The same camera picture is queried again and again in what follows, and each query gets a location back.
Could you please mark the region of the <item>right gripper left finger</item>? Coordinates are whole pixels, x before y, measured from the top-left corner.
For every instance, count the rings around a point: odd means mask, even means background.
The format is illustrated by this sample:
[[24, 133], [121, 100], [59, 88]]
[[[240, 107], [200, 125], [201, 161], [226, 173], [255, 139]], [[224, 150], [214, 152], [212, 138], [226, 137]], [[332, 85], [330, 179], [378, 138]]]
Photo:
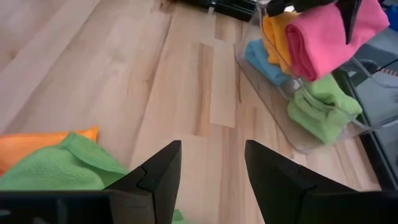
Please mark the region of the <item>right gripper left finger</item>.
[[171, 224], [182, 166], [182, 142], [174, 140], [106, 187], [113, 223]]

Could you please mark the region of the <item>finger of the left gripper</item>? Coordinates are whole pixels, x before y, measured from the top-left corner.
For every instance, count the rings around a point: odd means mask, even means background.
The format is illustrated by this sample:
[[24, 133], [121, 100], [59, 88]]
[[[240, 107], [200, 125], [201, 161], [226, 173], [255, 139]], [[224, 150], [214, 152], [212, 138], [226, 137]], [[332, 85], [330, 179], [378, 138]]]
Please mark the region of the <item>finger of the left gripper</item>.
[[362, 0], [338, 0], [337, 8], [340, 11], [345, 30], [345, 42], [351, 42], [353, 29]]
[[334, 0], [271, 0], [266, 6], [266, 12], [269, 17], [274, 17], [282, 14], [288, 6], [293, 6], [297, 12], [304, 12], [333, 2]]

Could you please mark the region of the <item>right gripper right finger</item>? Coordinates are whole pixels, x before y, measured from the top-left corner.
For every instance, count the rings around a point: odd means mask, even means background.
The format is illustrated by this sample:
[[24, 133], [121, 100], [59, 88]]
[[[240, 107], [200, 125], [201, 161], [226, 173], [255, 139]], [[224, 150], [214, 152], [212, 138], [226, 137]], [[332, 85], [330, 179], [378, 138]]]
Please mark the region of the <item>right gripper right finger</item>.
[[255, 140], [245, 143], [244, 158], [249, 181], [266, 224], [326, 223], [317, 204], [305, 202], [311, 194], [354, 192]]

